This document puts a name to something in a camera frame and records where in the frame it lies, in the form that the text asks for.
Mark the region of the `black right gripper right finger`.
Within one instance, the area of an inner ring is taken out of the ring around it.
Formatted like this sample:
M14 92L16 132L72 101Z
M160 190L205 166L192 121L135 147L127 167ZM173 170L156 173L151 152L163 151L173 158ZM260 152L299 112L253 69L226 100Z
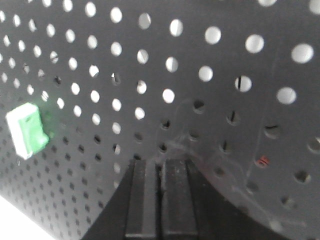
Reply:
M162 169L161 231L164 240L196 240L198 229L185 161L167 159Z

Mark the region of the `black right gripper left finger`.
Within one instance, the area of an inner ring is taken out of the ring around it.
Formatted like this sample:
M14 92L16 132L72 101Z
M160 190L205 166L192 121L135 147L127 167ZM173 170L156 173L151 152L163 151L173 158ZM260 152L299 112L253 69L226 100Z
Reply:
M155 164L146 160L134 165L125 239L157 239L157 173Z

